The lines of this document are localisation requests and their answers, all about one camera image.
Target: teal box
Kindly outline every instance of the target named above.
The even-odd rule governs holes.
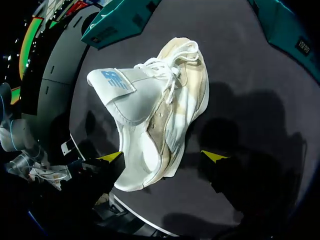
[[[161,0],[113,0],[94,18],[81,41],[101,49],[140,34]]]
[[[320,83],[315,52],[297,16],[278,0],[248,0],[267,41],[290,54]]]

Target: beige suede panel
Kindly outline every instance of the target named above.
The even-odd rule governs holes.
[[[163,151],[166,126],[169,117],[173,112],[173,104],[166,104],[168,93],[169,91],[167,90],[164,94],[164,98],[161,100],[159,107],[151,117],[147,127],[147,132],[150,138],[153,140],[159,153]]]
[[[188,42],[186,37],[173,38],[169,41],[161,50],[158,55],[159,59],[167,57],[174,49]],[[188,54],[187,57],[192,57],[194,54]],[[206,92],[206,67],[204,64],[204,58],[200,54],[196,63],[185,63],[183,60],[178,59],[176,64],[180,68],[180,76],[177,83],[178,88],[187,87],[189,94],[197,100],[196,109],[198,110],[202,103]],[[185,114],[186,110],[177,105],[176,110],[178,114]]]

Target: cable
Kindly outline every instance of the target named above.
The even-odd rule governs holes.
[[[13,122],[14,122],[14,121],[13,121],[13,120],[11,120],[11,123],[10,123],[10,136],[11,136],[11,142],[12,142],[12,145],[13,145],[14,149],[15,149],[16,151],[19,151],[19,150],[16,148],[15,143],[14,143],[14,139],[13,139],[13,137],[12,137],[12,123],[13,123]]]
[[[1,122],[5,119],[5,103],[4,103],[4,99],[3,99],[1,94],[0,94],[0,98],[2,100],[2,107],[3,107],[3,116],[2,116],[2,119],[0,121],[0,124],[1,124]]]
[[[43,171],[43,169],[40,168],[40,167],[37,167],[37,166],[24,166],[22,169],[24,169],[24,168],[34,169],[35,174],[36,174],[39,178],[44,179],[44,180],[48,180],[48,181],[62,180],[62,179],[65,179],[65,178],[68,176],[68,175],[65,174],[65,173],[61,173],[61,174],[63,174],[64,176],[58,177],[58,178],[47,178],[47,177],[43,177],[43,175],[55,174],[55,173],[57,173],[57,172],[60,172],[60,171],[63,171],[63,170],[67,170],[67,168],[66,168],[66,169],[60,169],[60,170],[54,171],[54,172],[52,172],[52,173],[46,173],[46,174],[39,174],[39,173],[36,171],[36,169],[39,169],[39,170],[42,170],[42,171]]]

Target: label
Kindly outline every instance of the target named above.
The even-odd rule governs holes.
[[[298,49],[299,52],[305,56],[308,56],[311,51],[310,45],[302,36],[299,38],[298,42],[296,43],[295,48]]]

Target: white sneaker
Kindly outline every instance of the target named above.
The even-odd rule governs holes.
[[[174,38],[157,58],[133,69],[93,70],[87,81],[118,128],[126,167],[114,186],[131,192],[173,177],[188,126],[209,101],[208,73],[198,44]]]

